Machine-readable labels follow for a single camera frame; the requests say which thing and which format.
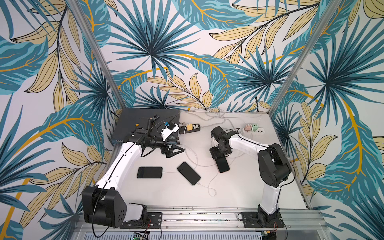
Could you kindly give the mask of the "phone with pink case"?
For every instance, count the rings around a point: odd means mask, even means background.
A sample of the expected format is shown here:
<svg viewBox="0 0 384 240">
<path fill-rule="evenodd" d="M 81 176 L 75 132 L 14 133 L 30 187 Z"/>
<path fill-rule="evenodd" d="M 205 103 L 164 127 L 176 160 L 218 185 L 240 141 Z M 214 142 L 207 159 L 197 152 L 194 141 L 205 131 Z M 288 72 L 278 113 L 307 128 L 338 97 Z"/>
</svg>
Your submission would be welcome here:
<svg viewBox="0 0 384 240">
<path fill-rule="evenodd" d="M 230 170 L 230 166 L 228 164 L 228 161 L 225 157 L 217 158 L 216 160 L 216 165 L 218 168 L 219 173 L 225 173 Z"/>
</svg>

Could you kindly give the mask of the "phone with light blue case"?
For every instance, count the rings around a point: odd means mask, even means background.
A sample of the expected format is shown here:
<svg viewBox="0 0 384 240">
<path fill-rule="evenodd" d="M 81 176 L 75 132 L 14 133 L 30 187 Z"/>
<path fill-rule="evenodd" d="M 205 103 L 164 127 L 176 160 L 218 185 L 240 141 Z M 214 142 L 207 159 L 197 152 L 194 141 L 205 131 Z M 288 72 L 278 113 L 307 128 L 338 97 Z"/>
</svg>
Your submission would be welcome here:
<svg viewBox="0 0 384 240">
<path fill-rule="evenodd" d="M 177 170 L 192 186 L 201 179 L 201 176 L 186 162 L 180 164 Z"/>
</svg>

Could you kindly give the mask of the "black phone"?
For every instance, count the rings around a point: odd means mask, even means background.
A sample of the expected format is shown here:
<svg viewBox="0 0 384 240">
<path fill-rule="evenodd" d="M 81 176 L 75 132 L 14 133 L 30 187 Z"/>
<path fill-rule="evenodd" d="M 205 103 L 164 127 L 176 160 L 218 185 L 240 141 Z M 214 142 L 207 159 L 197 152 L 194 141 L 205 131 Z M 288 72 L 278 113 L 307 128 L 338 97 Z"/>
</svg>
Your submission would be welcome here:
<svg viewBox="0 0 384 240">
<path fill-rule="evenodd" d="M 162 175 L 162 167 L 139 167 L 137 172 L 138 179 L 161 179 Z"/>
</svg>

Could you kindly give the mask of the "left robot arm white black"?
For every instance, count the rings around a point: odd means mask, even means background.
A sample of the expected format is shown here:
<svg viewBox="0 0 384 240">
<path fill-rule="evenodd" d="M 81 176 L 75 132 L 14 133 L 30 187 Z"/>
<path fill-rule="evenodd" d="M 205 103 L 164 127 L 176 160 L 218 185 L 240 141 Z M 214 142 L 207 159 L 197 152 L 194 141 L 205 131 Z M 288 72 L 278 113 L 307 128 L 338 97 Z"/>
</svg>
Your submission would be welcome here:
<svg viewBox="0 0 384 240">
<path fill-rule="evenodd" d="M 166 123 L 158 136 L 152 131 L 154 127 L 136 128 L 127 134 L 118 156 L 102 178 L 93 186 L 82 192 L 85 222 L 112 228 L 120 227 L 123 222 L 146 223 L 147 207 L 142 204 L 124 200 L 121 192 L 127 185 L 126 178 L 133 164 L 142 157 L 145 148 L 160 149 L 167 158 L 184 152 L 178 147 L 178 140 L 169 141 L 173 133 L 179 131 L 177 124 Z"/>
</svg>

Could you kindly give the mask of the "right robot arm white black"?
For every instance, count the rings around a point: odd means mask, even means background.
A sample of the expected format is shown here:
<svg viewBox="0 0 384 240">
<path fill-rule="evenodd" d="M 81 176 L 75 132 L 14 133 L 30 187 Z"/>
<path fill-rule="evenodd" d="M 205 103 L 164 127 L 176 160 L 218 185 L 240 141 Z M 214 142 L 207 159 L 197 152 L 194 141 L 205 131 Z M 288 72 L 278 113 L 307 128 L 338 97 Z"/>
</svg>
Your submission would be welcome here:
<svg viewBox="0 0 384 240">
<path fill-rule="evenodd" d="M 220 173 L 230 170 L 226 157 L 233 150 L 241 151 L 250 157 L 256 157 L 261 179 L 264 181 L 263 197 L 258 206 L 256 220 L 263 226 L 279 217 L 279 199 L 283 182 L 292 172 L 288 157 L 279 144 L 266 146 L 248 139 L 237 131 L 226 132 L 218 126 L 211 130 L 211 137 L 216 145 L 210 148 Z"/>
</svg>

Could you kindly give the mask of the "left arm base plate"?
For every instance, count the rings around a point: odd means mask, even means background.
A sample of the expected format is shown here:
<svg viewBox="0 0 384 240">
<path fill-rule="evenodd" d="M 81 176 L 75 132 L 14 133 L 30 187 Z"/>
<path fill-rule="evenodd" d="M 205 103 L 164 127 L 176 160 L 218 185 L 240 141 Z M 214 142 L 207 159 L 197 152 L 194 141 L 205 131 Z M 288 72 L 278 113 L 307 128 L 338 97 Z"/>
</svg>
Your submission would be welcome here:
<svg viewBox="0 0 384 240">
<path fill-rule="evenodd" d="M 160 229 L 162 226 L 163 213 L 162 212 L 149 212 L 144 214 L 137 221 L 123 222 L 120 229 L 124 230 L 145 230 L 145 229 Z"/>
</svg>

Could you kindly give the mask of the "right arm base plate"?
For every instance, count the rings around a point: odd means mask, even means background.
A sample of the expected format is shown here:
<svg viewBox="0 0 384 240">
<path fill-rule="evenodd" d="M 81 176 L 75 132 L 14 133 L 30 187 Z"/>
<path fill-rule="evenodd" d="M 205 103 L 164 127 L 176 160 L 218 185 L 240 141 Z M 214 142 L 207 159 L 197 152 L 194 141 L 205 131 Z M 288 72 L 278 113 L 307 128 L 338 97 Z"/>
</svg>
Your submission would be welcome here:
<svg viewBox="0 0 384 240">
<path fill-rule="evenodd" d="M 244 228 L 248 229 L 280 229 L 285 227 L 279 211 L 271 215 L 264 212 L 241 212 L 239 219 L 243 222 Z"/>
</svg>

